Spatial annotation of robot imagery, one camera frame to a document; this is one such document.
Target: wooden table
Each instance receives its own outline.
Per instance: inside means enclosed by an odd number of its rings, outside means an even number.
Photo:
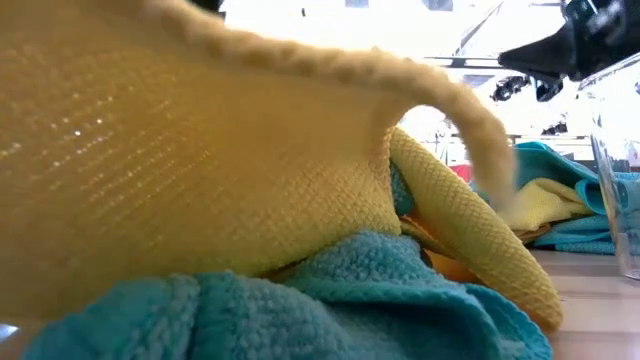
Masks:
[[[534,251],[563,301],[565,320],[551,335],[556,360],[640,359],[640,282],[618,274],[613,256]],[[0,342],[0,359],[18,359],[37,328]]]

